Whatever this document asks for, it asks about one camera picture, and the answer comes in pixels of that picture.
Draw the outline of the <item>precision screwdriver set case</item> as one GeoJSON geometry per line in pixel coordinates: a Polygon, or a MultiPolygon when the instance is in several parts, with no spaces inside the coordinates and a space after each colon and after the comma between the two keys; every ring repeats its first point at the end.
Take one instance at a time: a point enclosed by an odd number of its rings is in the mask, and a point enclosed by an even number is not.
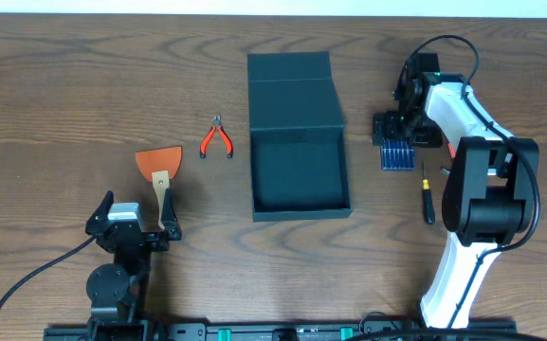
{"type": "Polygon", "coordinates": [[[415,151],[405,140],[384,139],[380,146],[381,169],[383,171],[413,171],[415,151]]]}

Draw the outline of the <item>small black-handled claw hammer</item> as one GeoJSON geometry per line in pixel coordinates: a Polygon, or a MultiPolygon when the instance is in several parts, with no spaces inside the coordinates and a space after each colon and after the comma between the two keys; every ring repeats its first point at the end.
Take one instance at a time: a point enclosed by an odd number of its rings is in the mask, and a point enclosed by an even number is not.
{"type": "MultiPolygon", "coordinates": [[[[449,153],[449,156],[450,156],[450,160],[453,161],[454,158],[455,158],[455,155],[456,155],[455,148],[453,147],[453,145],[451,143],[448,142],[447,143],[447,149],[448,149],[448,153],[449,153]]],[[[445,168],[445,167],[440,168],[440,172],[444,175],[450,175],[450,169],[445,168]]]]}

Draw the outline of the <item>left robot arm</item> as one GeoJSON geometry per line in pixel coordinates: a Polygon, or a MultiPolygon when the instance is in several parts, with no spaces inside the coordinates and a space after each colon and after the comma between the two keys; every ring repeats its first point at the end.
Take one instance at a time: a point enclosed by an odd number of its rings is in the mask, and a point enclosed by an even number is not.
{"type": "Polygon", "coordinates": [[[164,191],[162,223],[157,231],[144,231],[139,204],[116,204],[112,191],[105,194],[85,226],[86,234],[114,256],[111,263],[94,270],[86,283],[93,320],[131,324],[141,318],[152,254],[167,252],[171,241],[182,238],[168,188],[164,191]]]}

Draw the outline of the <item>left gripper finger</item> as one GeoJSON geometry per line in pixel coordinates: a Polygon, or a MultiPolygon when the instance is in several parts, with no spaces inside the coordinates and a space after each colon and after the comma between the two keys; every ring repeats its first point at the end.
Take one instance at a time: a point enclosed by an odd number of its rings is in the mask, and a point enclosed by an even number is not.
{"type": "Polygon", "coordinates": [[[162,208],[160,209],[160,222],[164,229],[177,229],[178,221],[173,210],[173,197],[169,188],[164,190],[162,208]]]}
{"type": "Polygon", "coordinates": [[[111,190],[108,190],[104,195],[102,201],[100,202],[99,206],[87,220],[85,225],[86,233],[101,233],[103,231],[108,221],[108,212],[113,203],[114,193],[111,190]]]}

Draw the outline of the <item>black yellow screwdriver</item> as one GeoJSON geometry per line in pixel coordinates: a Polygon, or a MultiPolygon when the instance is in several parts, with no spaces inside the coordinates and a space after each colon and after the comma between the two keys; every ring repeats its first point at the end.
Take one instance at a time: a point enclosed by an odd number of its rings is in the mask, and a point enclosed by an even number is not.
{"type": "Polygon", "coordinates": [[[425,160],[421,161],[422,171],[422,201],[423,201],[423,218],[426,224],[435,223],[435,209],[432,200],[432,193],[430,190],[430,184],[426,174],[425,160]]]}

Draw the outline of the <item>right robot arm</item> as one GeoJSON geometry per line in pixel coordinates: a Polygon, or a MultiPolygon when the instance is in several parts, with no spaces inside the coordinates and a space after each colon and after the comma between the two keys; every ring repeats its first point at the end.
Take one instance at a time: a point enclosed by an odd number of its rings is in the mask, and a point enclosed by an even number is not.
{"type": "Polygon", "coordinates": [[[492,262],[539,211],[538,144],[499,125],[469,79],[442,71],[434,53],[408,57],[393,96],[397,110],[373,117],[382,169],[414,167],[416,147],[453,150],[442,197],[447,242],[420,311],[429,328],[462,329],[492,262]]]}

